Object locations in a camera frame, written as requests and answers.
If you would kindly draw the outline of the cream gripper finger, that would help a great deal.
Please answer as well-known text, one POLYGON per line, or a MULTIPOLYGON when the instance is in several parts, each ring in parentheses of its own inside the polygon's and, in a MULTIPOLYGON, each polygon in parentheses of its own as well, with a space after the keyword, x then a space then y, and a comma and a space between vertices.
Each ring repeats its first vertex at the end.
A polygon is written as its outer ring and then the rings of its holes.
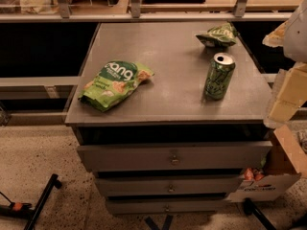
POLYGON ((288 22, 285 21, 281 25, 279 25, 274 31, 267 34, 262 43, 268 47, 276 48, 282 47, 284 44, 284 35, 288 22))
POLYGON ((297 62, 285 73, 269 112, 269 118, 278 123, 289 121, 306 102, 307 63, 297 62))

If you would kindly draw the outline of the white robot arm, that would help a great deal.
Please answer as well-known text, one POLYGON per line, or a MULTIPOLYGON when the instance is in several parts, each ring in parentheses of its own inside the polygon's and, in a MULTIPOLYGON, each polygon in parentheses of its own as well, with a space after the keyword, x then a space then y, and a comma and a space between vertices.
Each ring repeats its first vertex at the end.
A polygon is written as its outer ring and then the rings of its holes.
POLYGON ((290 70, 280 71, 273 83, 264 124, 277 128, 307 102, 307 0, 287 21, 267 34, 262 43, 272 48, 282 47, 284 56, 295 62, 290 70))

